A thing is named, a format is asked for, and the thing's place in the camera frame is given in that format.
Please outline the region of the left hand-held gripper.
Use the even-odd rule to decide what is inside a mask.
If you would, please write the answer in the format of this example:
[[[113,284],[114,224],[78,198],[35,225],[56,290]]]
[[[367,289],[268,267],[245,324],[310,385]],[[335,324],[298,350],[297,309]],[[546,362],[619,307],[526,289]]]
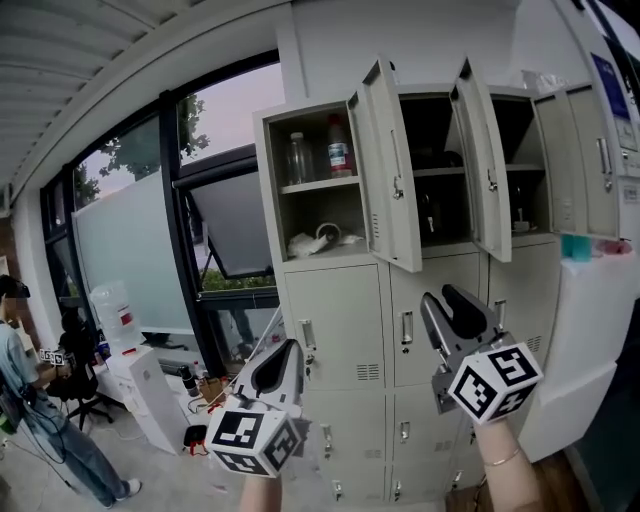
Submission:
[[[211,413],[205,449],[232,473],[274,479],[294,456],[302,453],[304,436],[296,419],[302,416],[302,352],[288,339],[270,346],[245,364],[234,393]],[[280,409],[251,399],[272,392]]]

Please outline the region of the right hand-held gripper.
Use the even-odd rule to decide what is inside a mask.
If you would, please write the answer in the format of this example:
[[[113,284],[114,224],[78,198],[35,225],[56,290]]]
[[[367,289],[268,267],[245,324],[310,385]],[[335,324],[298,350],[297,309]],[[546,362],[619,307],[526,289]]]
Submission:
[[[420,312],[432,345],[444,361],[451,350],[470,350],[501,339],[496,315],[466,289],[445,284],[446,307],[430,292],[421,300]],[[433,376],[436,410],[440,415],[456,408],[478,425],[496,422],[517,412],[543,372],[524,343],[512,343],[465,356],[455,371]]]

